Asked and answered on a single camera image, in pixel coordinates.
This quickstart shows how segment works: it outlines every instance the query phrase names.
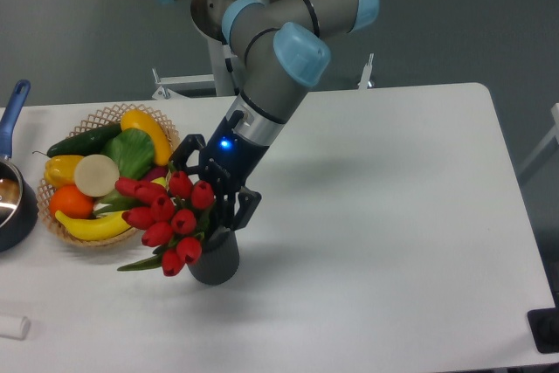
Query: pot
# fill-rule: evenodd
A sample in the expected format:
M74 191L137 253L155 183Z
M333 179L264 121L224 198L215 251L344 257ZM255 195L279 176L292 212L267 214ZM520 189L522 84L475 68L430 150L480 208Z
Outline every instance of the pot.
M188 265L188 268L196 280L210 286L217 286L235 275L238 263L235 232L220 228L204 243L200 259L196 264Z
M10 162L17 117L31 89L20 80L0 120L0 252L21 242L37 223L37 199L19 169Z

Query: blue led light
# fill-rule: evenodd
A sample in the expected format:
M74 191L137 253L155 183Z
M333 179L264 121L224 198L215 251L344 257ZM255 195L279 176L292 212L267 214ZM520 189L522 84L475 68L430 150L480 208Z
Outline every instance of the blue led light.
M219 146L223 150L231 150L231 148L233 147L233 143L231 142L231 140L228 140L224 137L223 139L221 139L221 142L219 142Z

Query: wicker basket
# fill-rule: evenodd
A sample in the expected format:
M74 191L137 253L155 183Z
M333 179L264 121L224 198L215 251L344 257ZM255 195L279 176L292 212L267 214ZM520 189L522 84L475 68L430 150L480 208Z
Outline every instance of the wicker basket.
M149 115L151 115L161 126L163 132L169 139L171 148L175 150L179 143L180 138L178 132L175 129L175 125L171 120L167 118L161 111L155 111L151 107L145 107L143 105L129 105L129 104L117 104L112 107L105 107L104 109L97 110L95 114L89 114L87 119L82 120L82 122L74 128L74 130L68 135L72 137L80 133L84 133L93 128L106 126L112 122L117 122L121 117L130 109L139 109ZM56 235L58 238L62 239L64 242L82 246L82 247L106 247L109 245L115 245L123 240L131 238L137 233L136 229L128 229L121 235L114 238L106 240L94 240L85 241L72 236L66 228L59 223L58 220L51 216L49 212L49 203L51 202L52 194L54 194L54 187L50 185L45 179L41 179L38 189L37 189L37 202L38 202L38 217L45 224L46 228Z

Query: black vase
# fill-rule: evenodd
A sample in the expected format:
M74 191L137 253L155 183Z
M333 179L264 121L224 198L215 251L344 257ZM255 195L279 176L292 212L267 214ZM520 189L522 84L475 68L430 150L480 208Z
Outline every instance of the black vase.
M226 230L212 234L202 247L200 259L196 264L188 265L188 268L196 280L216 286L235 275L238 262L235 232Z

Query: saucepan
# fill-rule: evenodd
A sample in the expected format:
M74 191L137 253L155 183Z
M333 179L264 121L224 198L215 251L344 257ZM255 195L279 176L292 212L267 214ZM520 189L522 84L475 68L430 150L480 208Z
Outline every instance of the saucepan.
M10 162L14 127L30 89L28 80L18 81L0 120L0 252L21 242L37 223L34 191Z

